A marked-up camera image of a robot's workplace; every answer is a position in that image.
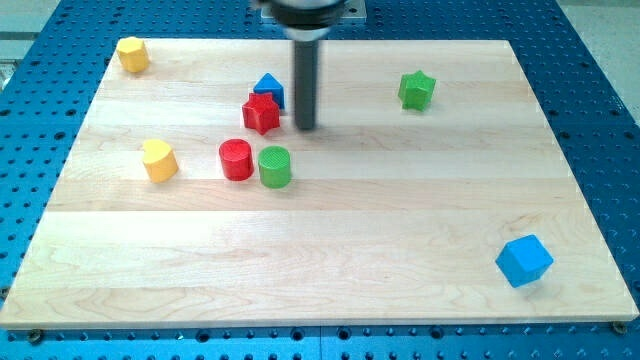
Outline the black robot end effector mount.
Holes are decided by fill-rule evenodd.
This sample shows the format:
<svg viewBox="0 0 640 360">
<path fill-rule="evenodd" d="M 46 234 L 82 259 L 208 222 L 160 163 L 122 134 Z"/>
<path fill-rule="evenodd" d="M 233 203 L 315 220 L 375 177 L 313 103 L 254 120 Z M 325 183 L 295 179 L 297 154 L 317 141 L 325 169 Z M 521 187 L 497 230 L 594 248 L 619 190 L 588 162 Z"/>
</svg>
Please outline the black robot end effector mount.
<svg viewBox="0 0 640 360">
<path fill-rule="evenodd" d="M 327 35 L 342 17 L 346 0 L 253 0 L 255 9 L 267 9 L 286 36 L 311 42 Z"/>
</svg>

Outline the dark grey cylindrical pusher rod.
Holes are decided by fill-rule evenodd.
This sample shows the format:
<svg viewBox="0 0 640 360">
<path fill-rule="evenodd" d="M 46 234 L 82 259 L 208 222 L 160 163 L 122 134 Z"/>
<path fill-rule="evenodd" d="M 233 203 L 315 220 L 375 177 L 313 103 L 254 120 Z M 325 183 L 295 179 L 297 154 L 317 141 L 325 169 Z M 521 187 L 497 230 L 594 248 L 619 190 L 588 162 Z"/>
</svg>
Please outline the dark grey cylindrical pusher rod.
<svg viewBox="0 0 640 360">
<path fill-rule="evenodd" d="M 317 40 L 294 42 L 294 121 L 303 131 L 316 127 L 318 47 Z"/>
</svg>

